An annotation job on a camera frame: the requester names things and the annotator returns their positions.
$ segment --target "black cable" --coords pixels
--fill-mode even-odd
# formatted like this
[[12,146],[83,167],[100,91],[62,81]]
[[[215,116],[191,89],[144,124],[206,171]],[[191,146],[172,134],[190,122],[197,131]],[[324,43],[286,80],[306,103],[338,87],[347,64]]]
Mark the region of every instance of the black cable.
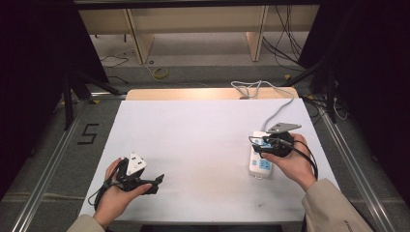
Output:
[[294,46],[296,52],[298,53],[299,56],[301,56],[301,53],[299,51],[299,49],[302,49],[298,42],[296,42],[295,37],[293,36],[293,32],[291,29],[291,25],[292,25],[292,6],[287,6],[287,21],[289,21],[288,25],[287,25],[287,35],[289,37],[289,41],[290,43]]
[[274,47],[273,45],[271,45],[271,43],[269,43],[268,40],[266,40],[265,37],[262,37],[262,39],[263,39],[263,42],[267,43],[267,44],[269,45],[269,47],[271,47],[273,50],[275,50],[275,51],[279,52],[281,55],[285,56],[285,57],[282,57],[282,56],[279,56],[279,55],[278,55],[278,57],[283,58],[283,59],[290,60],[290,61],[292,61],[293,63],[298,64],[298,61],[292,59],[290,56],[288,56],[288,55],[286,55],[284,52],[280,51],[277,47]]
[[282,35],[283,35],[283,33],[286,32],[286,35],[287,35],[287,37],[289,38],[289,41],[290,41],[290,46],[291,46],[291,48],[292,48],[293,55],[298,59],[298,56],[297,56],[296,53],[295,53],[295,50],[296,50],[297,52],[298,52],[298,50],[295,49],[295,45],[294,45],[293,42],[292,42],[292,37],[291,37],[291,35],[289,34],[288,29],[286,28],[286,27],[288,27],[288,24],[289,24],[289,10],[288,10],[289,8],[287,9],[286,23],[283,23],[283,19],[282,19],[282,17],[280,16],[280,13],[279,13],[279,10],[278,10],[278,6],[275,6],[275,8],[276,8],[276,10],[277,10],[278,17],[279,17],[279,19],[280,19],[280,23],[281,23],[281,25],[282,25],[282,27],[283,27]]
[[318,115],[319,115],[319,108],[318,108],[318,106],[314,103],[314,102],[312,102],[312,101],[305,101],[305,103],[309,103],[309,104],[311,104],[311,105],[313,105],[314,106],[314,108],[316,109],[316,113],[314,114],[314,115],[308,115],[308,117],[309,118],[315,118],[315,117],[317,117]]
[[123,62],[121,62],[121,63],[118,63],[118,64],[116,64],[116,65],[113,65],[113,66],[106,66],[107,68],[114,68],[114,67],[117,67],[117,66],[119,66],[119,65],[122,65],[122,64],[126,63],[127,61],[129,61],[129,58],[127,58],[127,57],[118,57],[118,56],[113,56],[113,55],[108,55],[108,56],[106,56],[105,58],[101,59],[100,61],[104,61],[104,60],[107,59],[108,57],[114,57],[114,58],[117,58],[117,59],[123,59],[123,60],[125,60],[125,61],[123,61]]
[[311,104],[314,104],[317,107],[326,108],[326,104],[324,105],[324,104],[318,103],[318,102],[322,102],[323,100],[312,100],[312,99],[307,98],[305,96],[301,96],[301,99],[303,101],[308,101],[308,102],[310,102]]
[[[276,45],[275,47],[278,47],[278,45],[279,45],[279,43],[280,43],[280,40],[281,40],[281,38],[283,37],[283,34],[284,34],[284,30],[283,30],[282,33],[280,34],[280,37],[279,37],[278,42],[277,42],[277,45]],[[277,53],[275,52],[274,54],[275,54],[275,60],[277,61],[277,63],[278,63],[280,66],[282,66],[282,64],[278,61]]]
[[[258,139],[262,139],[262,140],[263,140],[262,137],[249,136],[248,139],[249,139],[250,143],[251,143],[251,144],[254,144],[254,145],[259,145],[259,144],[253,142],[253,141],[252,141],[253,138],[258,138]],[[304,142],[302,142],[302,141],[299,141],[299,140],[293,141],[294,143],[295,143],[295,142],[302,143],[302,144],[307,148],[307,150],[309,151],[309,153],[310,153],[311,157],[313,158],[313,160],[312,160],[308,155],[306,155],[305,153],[301,152],[299,149],[295,148],[293,145],[289,145],[289,144],[287,144],[286,142],[282,142],[281,139],[270,138],[270,137],[267,138],[267,139],[268,139],[268,141],[269,141],[269,140],[275,141],[275,142],[278,141],[278,142],[280,142],[281,145],[284,145],[285,147],[290,148],[290,149],[292,149],[293,151],[295,151],[296,153],[298,153],[299,155],[301,155],[301,156],[302,156],[305,160],[307,160],[307,161],[310,163],[310,165],[312,166],[312,168],[313,168],[313,175],[314,175],[314,177],[315,177],[316,180],[317,180],[318,175],[319,175],[319,172],[318,172],[318,168],[317,168],[316,158],[314,157],[313,153],[311,152],[310,148],[308,147],[308,145],[307,145],[306,143],[304,143]]]
[[324,102],[324,103],[327,102],[326,100],[311,99],[311,98],[308,98],[307,96],[301,96],[301,99],[308,100],[308,101],[311,101],[311,102]]
[[325,115],[325,114],[326,114],[326,111],[323,112],[318,119],[316,119],[316,121],[313,123],[313,125],[316,125],[317,122],[319,122],[319,120],[320,120],[320,119],[323,117],[323,115]]
[[[284,66],[283,64],[281,64],[280,61],[278,60],[278,56],[279,56],[279,55],[277,55],[277,52],[279,52],[279,50],[277,49],[277,47],[278,47],[278,44],[279,44],[279,42],[280,42],[282,36],[283,36],[283,32],[282,32],[282,34],[280,35],[280,37],[279,37],[279,39],[278,39],[278,42],[277,42],[277,46],[276,46],[276,47],[274,47],[274,46],[271,45],[268,41],[266,41],[266,42],[275,50],[274,52],[271,51],[272,53],[274,53],[275,61],[278,63],[279,66],[281,66],[281,67],[283,67],[283,68],[285,68],[285,69],[288,69],[288,70],[291,70],[291,71],[303,72],[303,71],[301,71],[301,70],[296,70],[296,69],[292,69],[292,68],[285,67],[285,66]],[[289,57],[288,55],[286,55],[286,54],[283,53],[282,51],[281,51],[280,53],[283,54],[283,55],[285,55],[285,56],[286,56],[286,59],[288,59],[288,60],[290,60],[290,61],[292,61],[292,62],[298,64],[297,61],[293,60],[291,57]]]
[[[104,180],[102,186],[94,193],[92,194],[90,197],[88,197],[88,204],[94,206],[94,210],[97,211],[97,208],[100,204],[100,200],[103,197],[103,194],[112,186],[117,186],[118,184],[112,184],[112,177],[114,177],[115,173],[117,172],[118,168],[120,167],[121,164],[123,164],[124,160],[121,160],[114,168],[114,170],[111,172],[111,174],[109,175],[109,177]],[[90,202],[91,197],[93,197],[94,195],[96,196],[96,199],[94,200],[94,204]]]

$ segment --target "beige sleeve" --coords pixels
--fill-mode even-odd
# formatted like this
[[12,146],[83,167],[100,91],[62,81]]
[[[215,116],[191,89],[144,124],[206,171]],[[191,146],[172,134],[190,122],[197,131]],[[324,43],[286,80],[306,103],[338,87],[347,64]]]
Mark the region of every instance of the beige sleeve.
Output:
[[307,190],[302,204],[307,231],[372,231],[346,197],[327,179]]
[[93,217],[82,215],[74,222],[67,232],[104,232],[104,229],[94,220]]

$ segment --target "white table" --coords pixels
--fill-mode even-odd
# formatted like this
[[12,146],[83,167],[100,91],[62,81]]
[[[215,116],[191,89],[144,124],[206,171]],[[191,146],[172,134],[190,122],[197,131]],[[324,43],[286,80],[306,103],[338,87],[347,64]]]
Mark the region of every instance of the white table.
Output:
[[[118,220],[147,224],[238,224],[301,221],[303,190],[274,166],[270,178],[249,170],[248,136],[289,99],[123,101],[86,199],[106,168],[136,151],[147,162],[142,179],[165,174],[157,194],[143,195]],[[268,126],[301,124],[319,179],[337,181],[302,100],[287,105]],[[80,214],[94,214],[84,201]]]

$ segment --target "white power strip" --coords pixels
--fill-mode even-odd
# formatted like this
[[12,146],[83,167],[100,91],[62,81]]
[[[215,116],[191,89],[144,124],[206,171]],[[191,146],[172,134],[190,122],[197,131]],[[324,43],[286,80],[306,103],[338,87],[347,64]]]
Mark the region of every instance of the white power strip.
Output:
[[[268,136],[269,134],[263,131],[254,131],[253,137],[262,137]],[[265,142],[262,138],[253,138],[252,142],[265,145]],[[256,179],[267,178],[272,173],[272,163],[266,159],[262,159],[259,156],[259,153],[253,150],[253,147],[250,146],[250,160],[249,160],[249,173],[254,176]]]

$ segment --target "hand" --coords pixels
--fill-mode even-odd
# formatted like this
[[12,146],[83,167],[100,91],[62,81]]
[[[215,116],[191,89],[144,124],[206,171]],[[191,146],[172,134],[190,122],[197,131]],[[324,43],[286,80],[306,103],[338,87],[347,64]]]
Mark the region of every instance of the hand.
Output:
[[[109,178],[109,175],[114,171],[117,164],[121,159],[117,159],[108,168],[105,170],[105,179]],[[151,187],[151,184],[146,184],[140,186],[132,191],[125,192],[120,190],[116,186],[109,188],[102,196],[100,200],[99,207],[94,213],[94,219],[102,226],[103,229],[106,229],[108,225],[117,217],[122,215],[126,210],[130,202],[135,199],[137,196],[142,195]]]
[[[303,142],[307,144],[305,138],[298,133],[291,133],[290,135],[295,140],[293,144],[294,147],[310,157],[308,148],[300,143]],[[310,163],[295,151],[292,151],[288,156],[284,158],[280,158],[268,153],[262,153],[262,157],[276,164],[287,178],[298,183],[302,187],[302,189],[304,189],[304,191],[308,190],[308,188],[316,182],[316,178],[313,175]]]

